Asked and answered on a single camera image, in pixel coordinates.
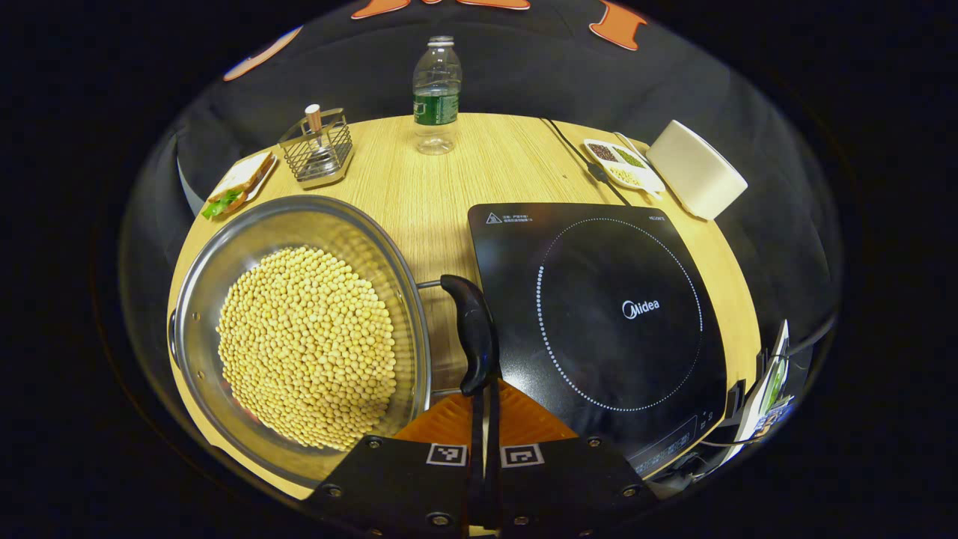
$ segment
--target green bottle label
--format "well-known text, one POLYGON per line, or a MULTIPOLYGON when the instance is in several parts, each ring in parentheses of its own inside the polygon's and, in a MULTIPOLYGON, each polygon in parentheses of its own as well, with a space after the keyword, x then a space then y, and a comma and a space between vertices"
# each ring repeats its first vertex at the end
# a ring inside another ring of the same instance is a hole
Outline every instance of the green bottle label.
POLYGON ((413 117, 423 126, 441 126, 456 121, 459 94, 451 96, 413 96, 413 117))

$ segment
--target small divided dish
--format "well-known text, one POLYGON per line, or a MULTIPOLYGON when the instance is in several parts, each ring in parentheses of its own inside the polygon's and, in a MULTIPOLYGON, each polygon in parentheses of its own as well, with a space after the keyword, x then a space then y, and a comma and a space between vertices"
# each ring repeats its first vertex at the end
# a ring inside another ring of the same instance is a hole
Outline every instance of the small divided dish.
POLYGON ((665 191, 665 184, 655 175, 649 162, 641 155, 636 155, 632 150, 618 144, 601 140, 587 138, 582 142, 589 155, 602 165, 612 181, 617 184, 628 189, 644 189, 654 193, 665 191), (639 165, 630 164, 627 157, 639 165))

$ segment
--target dotted circle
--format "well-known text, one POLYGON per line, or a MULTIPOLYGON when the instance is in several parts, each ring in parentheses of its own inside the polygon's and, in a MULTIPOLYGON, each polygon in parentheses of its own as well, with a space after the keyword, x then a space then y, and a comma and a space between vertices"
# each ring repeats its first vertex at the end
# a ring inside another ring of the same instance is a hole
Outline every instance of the dotted circle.
POLYGON ((695 285, 692 284, 692 279, 689 277, 689 273, 685 270, 685 268, 682 267, 682 263, 679 262, 677 258, 675 258, 675 255, 669 250, 669 248, 663 245, 662 242, 658 241, 658 238, 656 238, 655 236, 652 236, 651 234, 649 234, 649 232, 646 232, 642 228, 639 228, 638 226, 632 223, 626 223, 624 221, 619 221, 617 219, 597 217, 593 219, 586 219, 583 221, 579 221, 578 223, 570 224, 564 230, 562 230, 558 236, 556 236, 556 238, 552 241, 551 244, 549 244, 549 248, 546 249, 545 251, 545 256, 542 257, 542 264, 539 266, 538 276, 536 277, 536 315, 538 316, 539 330, 542 332, 542 342, 545 343, 545 350, 549 354, 549 358, 552 360, 552 365, 559 372, 559 376, 561 376, 562 380, 564 380, 566 384, 568 384, 571 388, 573 388, 580 395, 580 397, 582 397, 586 401, 598 407, 605 408, 607 410, 639 411, 639 410, 646 410, 646 409, 652 408, 653 406, 662 404, 663 402, 665 402, 666 399, 673 396, 675 392, 678 391, 678 389, 682 387, 683 384, 685 384, 685 381, 689 379, 689 376, 692 374, 692 371, 696 368, 696 363, 698 363, 698 353, 699 351, 701 351, 701 348, 702 348, 702 333, 703 333, 702 308, 701 308, 701 304, 698 302, 698 293, 696 293, 696 287, 695 285), (689 371, 685 373, 685 378, 682 379, 682 381, 678 384, 678 386, 676 386, 675 389, 673 389, 672 392, 669 393, 668 395, 662 397, 658 401, 649 405, 645 405, 638 408, 619 408, 619 407, 609 406, 607 404, 601 403, 595 400, 594 398, 590 397, 589 395, 586 395, 584 391, 576 387, 576 385, 573 384, 571 380, 569 380, 569 377, 565 374, 565 371, 562 370, 561 365, 559 365, 559 361, 556 360, 556 356, 552 352, 552 344, 549 343, 549 336, 546 335, 545 321, 542 319, 542 273, 545 272, 545 261, 546 259, 549 258, 549 253, 552 251, 552 247, 556 244, 559 238, 562 237, 562 234, 565 234, 566 232, 568 232, 571 228, 575 226, 578 226, 582 223, 589 223, 591 221, 609 221, 613 223, 624 224, 626 226, 631 226, 632 228, 635 228, 639 232, 642 232, 646 236, 649 236, 650 238, 652 238, 657 244, 662 246, 662 248, 664 248, 665 251, 669 253, 669 256, 671 256, 672 259, 675 260, 675 263, 678 264, 679 269, 682 270, 682 274, 685 275, 685 279, 689 281, 689 287, 692 288, 692 295, 696 299, 696 308, 698 310, 698 346, 696 347, 696 357, 692 361, 692 366, 689 367, 689 371))

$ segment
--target midea logo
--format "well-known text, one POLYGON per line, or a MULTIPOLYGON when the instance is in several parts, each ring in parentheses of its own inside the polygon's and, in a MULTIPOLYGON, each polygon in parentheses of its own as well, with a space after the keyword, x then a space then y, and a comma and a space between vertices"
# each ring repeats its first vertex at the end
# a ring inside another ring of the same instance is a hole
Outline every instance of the midea logo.
POLYGON ((658 301, 643 301, 642 303, 626 301, 622 304, 622 314, 629 320, 643 313, 647 313, 652 309, 658 309, 658 301))

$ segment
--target induction cooktop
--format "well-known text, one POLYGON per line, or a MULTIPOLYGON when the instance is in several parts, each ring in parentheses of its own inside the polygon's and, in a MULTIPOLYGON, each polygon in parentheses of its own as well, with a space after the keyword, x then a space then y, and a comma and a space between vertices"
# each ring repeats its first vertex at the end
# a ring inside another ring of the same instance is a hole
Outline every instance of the induction cooktop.
POLYGON ((662 211, 479 204, 468 221, 506 382, 643 477, 722 420, 719 326, 662 211))

